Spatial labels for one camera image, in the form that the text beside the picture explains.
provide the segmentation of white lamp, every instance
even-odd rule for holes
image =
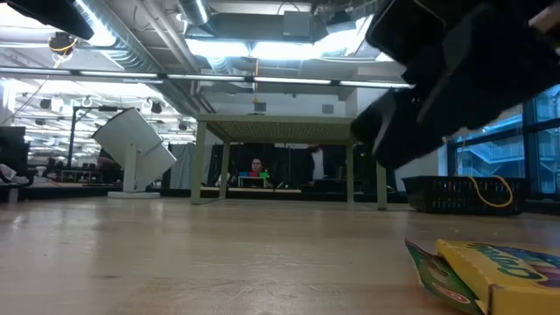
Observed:
[[[172,167],[176,159],[135,108],[115,115],[92,138],[124,168],[122,192],[109,192],[109,197],[159,197],[158,192],[146,192],[146,186]]]

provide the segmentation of table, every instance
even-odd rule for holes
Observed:
[[[350,117],[280,116],[280,115],[220,115],[198,114],[196,150],[191,177],[191,203],[216,201],[202,199],[200,187],[204,163],[207,130],[224,142],[221,177],[228,177],[229,148],[232,142],[263,144],[339,144],[346,146],[347,202],[354,202],[354,138],[350,132]],[[220,197],[226,198],[227,181],[220,183]],[[387,208],[387,176],[377,165],[377,201],[379,209]]]

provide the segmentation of fluorescent light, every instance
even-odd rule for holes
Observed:
[[[364,38],[366,37],[366,32],[368,32],[368,27],[371,24],[371,20],[374,18],[374,15],[371,14],[367,17],[362,17],[356,21],[356,28],[358,28],[358,33],[352,40],[350,41],[346,52],[344,53],[345,56],[348,56],[352,53],[356,53],[358,49],[360,49],[361,43],[364,42]]]
[[[4,74],[51,74],[51,75],[69,75],[69,70],[62,69],[42,69],[42,68],[24,68],[24,67],[11,67],[0,66],[0,73]]]
[[[229,81],[243,82],[245,77],[235,75],[205,75],[205,74],[168,74],[169,79],[199,80],[199,81]]]
[[[258,42],[251,55],[265,60],[309,60],[319,58],[321,51],[309,43]]]
[[[342,80],[340,82],[340,85],[342,87],[354,87],[354,88],[412,88],[410,84],[406,84],[406,83],[350,81],[350,80]]]
[[[132,72],[115,72],[115,71],[80,71],[81,74],[87,76],[115,77],[115,78],[157,78],[157,73],[132,73]]]
[[[249,56],[247,45],[239,41],[186,39],[186,44],[191,53],[207,58]]]
[[[255,82],[315,84],[315,85],[330,85],[331,84],[330,80],[298,79],[298,78],[270,78],[270,77],[255,77]]]
[[[315,42],[314,47],[321,52],[321,54],[346,50],[350,40],[356,37],[356,32],[356,30],[346,30],[328,34],[321,40]]]
[[[70,136],[70,130],[53,130],[53,129],[33,129],[27,128],[25,129],[25,133],[33,134],[33,135],[61,135],[61,136]],[[76,136],[88,136],[92,135],[93,131],[88,130],[76,130],[74,134]]]
[[[389,57],[385,52],[380,53],[377,58],[375,58],[375,61],[394,61],[391,57]]]

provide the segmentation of metal frame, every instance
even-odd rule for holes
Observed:
[[[224,129],[220,127],[220,122],[237,122],[237,123],[331,123],[331,124],[344,124],[350,126],[352,118],[346,117],[304,117],[304,116],[275,116],[275,115],[216,115],[216,114],[200,114],[198,117],[198,129],[196,135],[196,153],[194,156],[193,175],[191,183],[191,203],[194,205],[206,204],[216,200],[224,200],[227,192],[228,177],[228,162],[229,162],[229,148],[232,142],[247,142],[243,138],[235,138],[229,135]],[[202,182],[202,167],[204,163],[205,140],[207,130],[210,130],[218,138],[224,142],[224,153],[222,154],[221,161],[221,182],[220,182],[220,197],[218,199],[202,199],[200,197],[201,182]],[[306,139],[309,141],[300,143],[314,143],[313,139]],[[270,139],[270,143],[278,142],[294,143],[294,140],[286,139]],[[340,141],[333,139],[329,144],[341,144],[346,146],[346,195],[347,202],[354,203],[354,140],[348,134],[348,139]],[[387,208],[387,177],[385,169],[377,165],[377,201],[378,208]]]
[[[214,81],[214,82],[247,82],[267,84],[299,84],[327,87],[348,88],[413,88],[410,84],[395,81],[313,79],[289,77],[265,77],[254,75],[219,75],[201,73],[138,73],[125,71],[101,71],[84,69],[50,69],[36,67],[0,66],[0,73],[9,74],[14,78],[50,80],[119,80],[138,81],[142,83],[161,83],[162,81]]]

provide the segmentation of yellow crayon box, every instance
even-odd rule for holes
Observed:
[[[560,314],[560,251],[445,240],[437,251],[485,314]]]

